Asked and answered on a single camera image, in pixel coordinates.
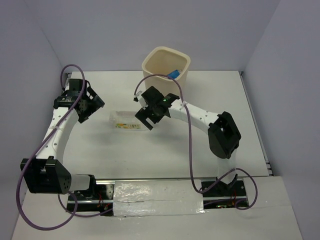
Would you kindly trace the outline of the square clear juice bottle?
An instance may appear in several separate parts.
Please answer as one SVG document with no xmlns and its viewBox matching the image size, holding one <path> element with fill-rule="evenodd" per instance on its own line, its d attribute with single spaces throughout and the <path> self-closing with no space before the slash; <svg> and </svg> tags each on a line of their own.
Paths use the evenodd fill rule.
<svg viewBox="0 0 320 240">
<path fill-rule="evenodd" d="M 143 126 L 135 117 L 134 111 L 111 111 L 109 123 L 113 129 L 141 131 Z"/>
</svg>

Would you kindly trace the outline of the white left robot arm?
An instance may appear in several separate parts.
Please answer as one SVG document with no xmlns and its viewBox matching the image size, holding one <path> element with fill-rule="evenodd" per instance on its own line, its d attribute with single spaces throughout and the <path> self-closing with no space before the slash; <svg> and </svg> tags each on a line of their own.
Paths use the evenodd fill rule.
<svg viewBox="0 0 320 240">
<path fill-rule="evenodd" d="M 24 158 L 20 164 L 28 190 L 33 194 L 66 194 L 80 192 L 86 199 L 98 194 L 92 174 L 73 174 L 63 165 L 70 134 L 76 123 L 82 124 L 104 101 L 91 88 L 89 81 L 71 78 L 66 90 L 53 103 L 53 116 L 46 135 L 50 139 L 35 154 L 30 164 Z"/>
</svg>

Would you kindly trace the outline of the blue cap clear bottle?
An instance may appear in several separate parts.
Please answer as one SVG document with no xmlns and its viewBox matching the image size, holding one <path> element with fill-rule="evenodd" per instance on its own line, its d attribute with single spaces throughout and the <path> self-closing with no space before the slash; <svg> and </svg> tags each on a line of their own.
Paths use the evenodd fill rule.
<svg viewBox="0 0 320 240">
<path fill-rule="evenodd" d="M 176 70 L 170 72 L 167 76 L 169 78 L 176 79 L 181 75 L 181 73 L 182 73 L 182 70 L 176 69 Z"/>
</svg>

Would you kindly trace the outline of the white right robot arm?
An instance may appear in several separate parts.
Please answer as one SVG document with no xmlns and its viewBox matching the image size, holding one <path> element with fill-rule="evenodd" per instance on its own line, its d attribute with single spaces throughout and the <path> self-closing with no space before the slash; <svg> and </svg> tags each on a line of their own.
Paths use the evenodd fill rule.
<svg viewBox="0 0 320 240">
<path fill-rule="evenodd" d="M 187 103 L 182 95 L 163 95 L 154 86 L 145 91 L 135 90 L 133 100 L 141 108 L 135 117 L 149 130 L 163 117 L 181 120 L 188 124 L 189 174 L 194 184 L 192 127 L 207 134 L 210 151 L 217 157 L 218 175 L 214 186 L 221 195 L 228 196 L 237 181 L 235 152 L 242 138 L 232 117 L 226 111 L 210 112 Z"/>
</svg>

